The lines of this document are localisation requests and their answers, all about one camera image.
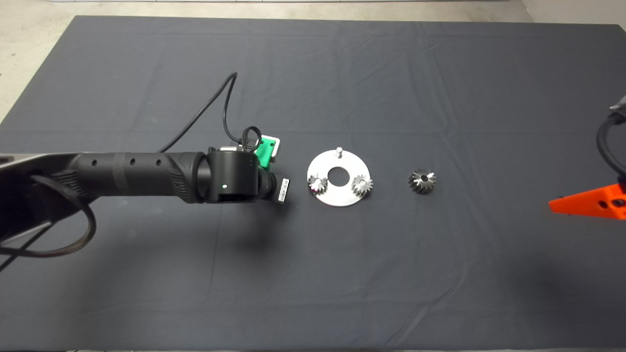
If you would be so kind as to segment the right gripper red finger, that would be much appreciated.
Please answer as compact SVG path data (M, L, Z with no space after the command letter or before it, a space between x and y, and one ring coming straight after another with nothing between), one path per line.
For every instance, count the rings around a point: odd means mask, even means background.
M607 219L626 218L625 188L619 183L549 202L554 213Z

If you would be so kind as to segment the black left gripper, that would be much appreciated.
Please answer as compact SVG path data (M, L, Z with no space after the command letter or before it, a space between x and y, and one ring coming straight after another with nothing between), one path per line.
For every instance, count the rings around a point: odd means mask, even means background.
M285 203L291 179L269 171L259 171L257 200Z

